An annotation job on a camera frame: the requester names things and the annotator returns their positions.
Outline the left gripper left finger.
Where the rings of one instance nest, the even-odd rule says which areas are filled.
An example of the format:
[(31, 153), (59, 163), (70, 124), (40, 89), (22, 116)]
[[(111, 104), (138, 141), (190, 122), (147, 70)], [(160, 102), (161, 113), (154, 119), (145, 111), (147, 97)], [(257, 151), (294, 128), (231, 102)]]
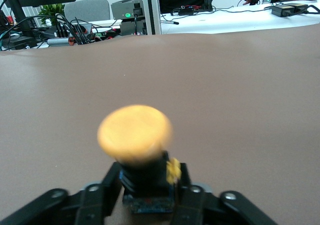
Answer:
[(76, 194), (48, 190), (0, 221), (2, 225), (103, 225), (117, 203), (122, 185), (121, 166), (114, 162), (100, 182)]

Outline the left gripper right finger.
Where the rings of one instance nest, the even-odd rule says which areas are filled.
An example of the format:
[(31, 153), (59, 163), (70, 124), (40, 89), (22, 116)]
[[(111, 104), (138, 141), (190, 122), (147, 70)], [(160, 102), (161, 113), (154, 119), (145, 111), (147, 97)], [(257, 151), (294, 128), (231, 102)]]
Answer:
[(238, 191), (228, 190), (219, 197), (192, 184), (186, 163), (181, 163), (178, 203), (173, 225), (275, 225), (276, 222)]

